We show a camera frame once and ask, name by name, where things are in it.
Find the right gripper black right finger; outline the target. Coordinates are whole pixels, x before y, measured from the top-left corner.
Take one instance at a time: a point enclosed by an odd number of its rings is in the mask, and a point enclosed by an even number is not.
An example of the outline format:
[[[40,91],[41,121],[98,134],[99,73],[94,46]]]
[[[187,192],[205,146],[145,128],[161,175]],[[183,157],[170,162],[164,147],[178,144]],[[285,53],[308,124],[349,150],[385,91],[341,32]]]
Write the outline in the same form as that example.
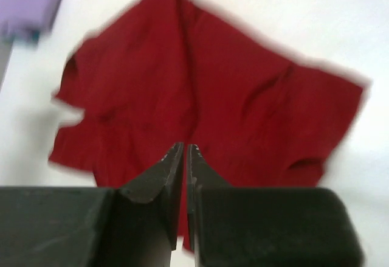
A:
[[[193,144],[186,163],[196,266],[363,265],[356,231],[333,191],[231,186]]]

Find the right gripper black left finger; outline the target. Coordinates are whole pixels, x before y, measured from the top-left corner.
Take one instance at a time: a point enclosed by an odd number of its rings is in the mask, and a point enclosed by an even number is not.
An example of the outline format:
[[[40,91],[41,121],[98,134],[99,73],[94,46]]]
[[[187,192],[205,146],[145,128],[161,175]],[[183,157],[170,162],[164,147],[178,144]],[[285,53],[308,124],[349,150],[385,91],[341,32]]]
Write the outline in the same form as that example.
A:
[[[169,266],[184,145],[120,188],[3,187],[2,266]]]

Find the red t shirt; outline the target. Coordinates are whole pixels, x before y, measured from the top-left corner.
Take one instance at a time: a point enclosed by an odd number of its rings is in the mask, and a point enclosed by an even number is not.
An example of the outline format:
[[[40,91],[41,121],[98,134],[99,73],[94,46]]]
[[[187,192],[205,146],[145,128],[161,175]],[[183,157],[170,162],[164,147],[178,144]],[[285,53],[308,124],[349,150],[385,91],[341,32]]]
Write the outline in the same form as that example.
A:
[[[235,186],[314,186],[363,90],[191,0],[141,0],[69,57],[55,98],[84,118],[49,161],[120,187],[184,142]]]

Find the lilac t shirt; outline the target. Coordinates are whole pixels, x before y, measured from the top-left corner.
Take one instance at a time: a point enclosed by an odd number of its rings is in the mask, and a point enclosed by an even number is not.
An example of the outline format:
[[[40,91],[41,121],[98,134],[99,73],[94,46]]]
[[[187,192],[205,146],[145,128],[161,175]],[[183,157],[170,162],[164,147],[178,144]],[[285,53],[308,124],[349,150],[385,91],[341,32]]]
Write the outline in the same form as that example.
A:
[[[1,0],[1,36],[14,30],[48,32],[55,21],[61,0]]]

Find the teal t shirt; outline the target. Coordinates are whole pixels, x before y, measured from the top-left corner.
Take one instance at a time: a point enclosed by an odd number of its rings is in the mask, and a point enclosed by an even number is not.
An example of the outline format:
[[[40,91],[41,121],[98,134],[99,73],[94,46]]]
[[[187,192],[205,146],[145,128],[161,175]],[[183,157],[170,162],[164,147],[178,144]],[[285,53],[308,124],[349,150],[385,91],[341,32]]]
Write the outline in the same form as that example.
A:
[[[37,43],[40,38],[38,30],[14,30],[10,33],[10,41],[23,41],[27,43]]]

